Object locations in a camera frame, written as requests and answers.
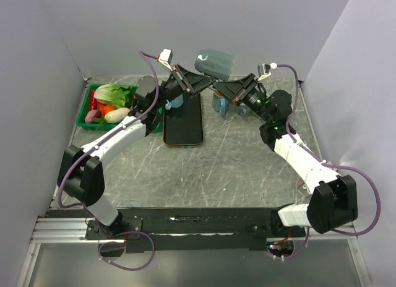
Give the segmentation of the blue butterfly mug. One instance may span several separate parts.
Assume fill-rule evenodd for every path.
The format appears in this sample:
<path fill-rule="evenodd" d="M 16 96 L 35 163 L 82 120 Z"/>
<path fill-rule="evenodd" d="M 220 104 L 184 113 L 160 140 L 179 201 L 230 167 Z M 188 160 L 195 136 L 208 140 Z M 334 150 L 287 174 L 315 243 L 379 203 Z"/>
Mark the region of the blue butterfly mug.
<path fill-rule="evenodd" d="M 228 111 L 228 101 L 219 91 L 213 92 L 212 107 L 222 116 Z"/>

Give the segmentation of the lavender blue small mug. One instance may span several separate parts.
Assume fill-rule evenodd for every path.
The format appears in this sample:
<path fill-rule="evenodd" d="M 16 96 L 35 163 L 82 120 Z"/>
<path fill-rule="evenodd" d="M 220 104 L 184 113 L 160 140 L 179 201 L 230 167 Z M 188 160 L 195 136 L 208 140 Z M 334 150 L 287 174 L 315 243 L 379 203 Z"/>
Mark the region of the lavender blue small mug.
<path fill-rule="evenodd" d="M 236 112 L 242 117 L 247 117 L 251 114 L 251 110 L 246 105 L 239 105 L 236 107 Z"/>

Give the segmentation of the light blue faceted mug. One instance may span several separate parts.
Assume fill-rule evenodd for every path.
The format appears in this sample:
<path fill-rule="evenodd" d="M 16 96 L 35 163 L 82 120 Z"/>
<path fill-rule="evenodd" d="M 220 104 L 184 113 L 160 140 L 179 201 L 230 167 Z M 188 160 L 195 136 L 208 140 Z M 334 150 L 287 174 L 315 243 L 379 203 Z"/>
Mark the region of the light blue faceted mug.
<path fill-rule="evenodd" d="M 184 97 L 183 95 L 179 95 L 173 100 L 167 100 L 165 104 L 165 109 L 170 110 L 172 108 L 179 108 L 183 105 L 184 103 Z"/>

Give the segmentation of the dark grey faceted mug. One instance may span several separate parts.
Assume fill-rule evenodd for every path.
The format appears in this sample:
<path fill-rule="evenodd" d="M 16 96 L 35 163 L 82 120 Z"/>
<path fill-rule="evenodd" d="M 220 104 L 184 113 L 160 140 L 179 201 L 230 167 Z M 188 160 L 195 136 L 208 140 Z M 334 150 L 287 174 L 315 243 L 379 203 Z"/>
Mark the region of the dark grey faceted mug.
<path fill-rule="evenodd" d="M 214 49 L 199 50 L 194 68 L 204 75 L 227 81 L 235 64 L 236 56 Z"/>

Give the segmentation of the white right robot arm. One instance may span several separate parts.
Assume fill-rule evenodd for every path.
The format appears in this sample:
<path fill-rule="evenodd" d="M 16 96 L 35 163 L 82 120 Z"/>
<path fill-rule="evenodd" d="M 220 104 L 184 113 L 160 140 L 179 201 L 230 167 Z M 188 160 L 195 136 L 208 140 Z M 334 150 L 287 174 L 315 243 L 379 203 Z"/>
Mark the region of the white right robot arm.
<path fill-rule="evenodd" d="M 357 219 L 355 180 L 325 167 L 306 151 L 299 135 L 286 123 L 292 113 L 288 92 L 276 90 L 267 95 L 259 90 L 254 74 L 234 81 L 216 81 L 213 87 L 227 101 L 246 105 L 264 121 L 259 128 L 263 143 L 294 169 L 311 196 L 309 203 L 276 210 L 276 217 L 270 222 L 274 235 L 285 236 L 292 226 L 311 227 L 323 234 Z"/>

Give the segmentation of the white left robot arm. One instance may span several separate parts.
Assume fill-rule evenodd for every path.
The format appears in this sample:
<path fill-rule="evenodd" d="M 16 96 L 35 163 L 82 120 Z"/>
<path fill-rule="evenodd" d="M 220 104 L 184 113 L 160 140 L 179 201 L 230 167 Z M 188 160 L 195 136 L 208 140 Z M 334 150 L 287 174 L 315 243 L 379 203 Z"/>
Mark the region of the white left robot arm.
<path fill-rule="evenodd" d="M 99 222 L 107 238 L 118 237 L 123 230 L 123 216 L 105 195 L 106 165 L 126 147 L 153 132 L 161 118 L 160 109 L 167 102 L 179 96 L 194 98 L 214 82 L 214 77 L 180 65 L 173 66 L 162 83 L 155 74 L 141 77 L 132 108 L 126 110 L 126 117 L 117 126 L 83 147 L 70 145 L 65 149 L 58 175 L 59 207 L 65 208 L 62 194 L 66 193 Z"/>

